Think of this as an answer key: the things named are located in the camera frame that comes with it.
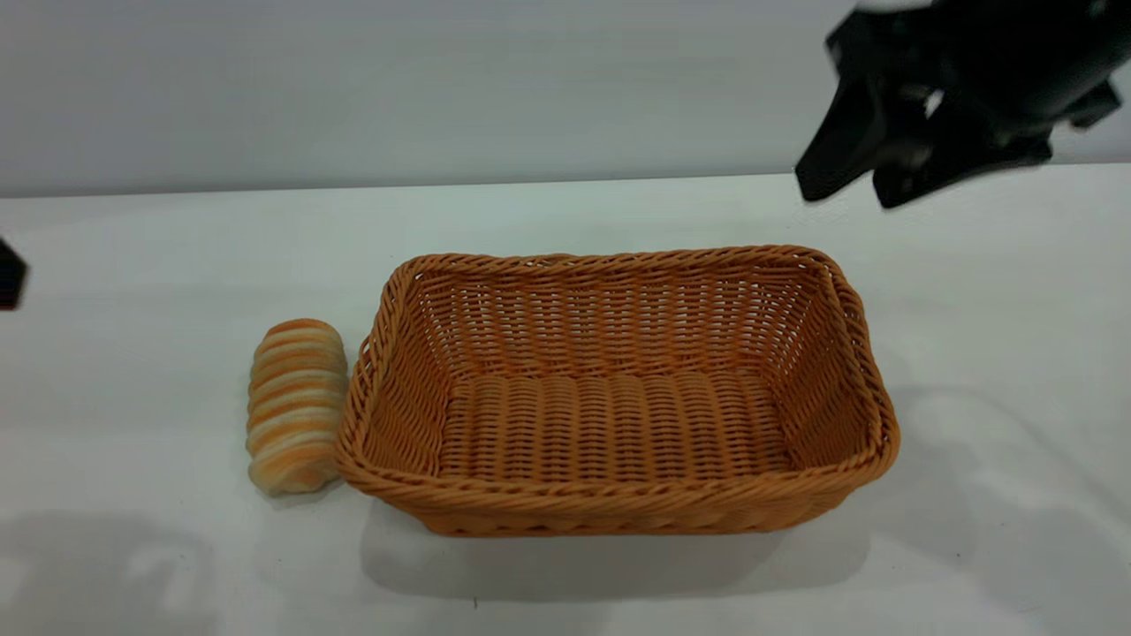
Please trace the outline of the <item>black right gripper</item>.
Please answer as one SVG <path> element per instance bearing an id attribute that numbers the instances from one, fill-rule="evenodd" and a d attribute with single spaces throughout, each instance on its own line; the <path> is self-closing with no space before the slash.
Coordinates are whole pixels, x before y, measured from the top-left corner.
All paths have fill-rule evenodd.
<path id="1" fill-rule="evenodd" d="M 1120 108 L 1126 1 L 856 5 L 824 38 L 838 76 L 794 167 L 804 201 L 872 174 L 884 209 L 1051 160 L 1051 129 Z M 929 98 L 944 100 L 929 115 Z"/>

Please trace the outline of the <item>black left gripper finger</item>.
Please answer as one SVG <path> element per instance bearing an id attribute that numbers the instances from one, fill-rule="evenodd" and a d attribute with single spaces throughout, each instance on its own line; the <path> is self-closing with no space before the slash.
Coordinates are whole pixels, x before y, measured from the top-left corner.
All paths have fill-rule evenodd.
<path id="1" fill-rule="evenodd" d="M 0 307 L 3 311 L 15 311 L 20 307 L 26 286 L 28 266 L 12 250 L 5 238 L 0 240 Z"/>

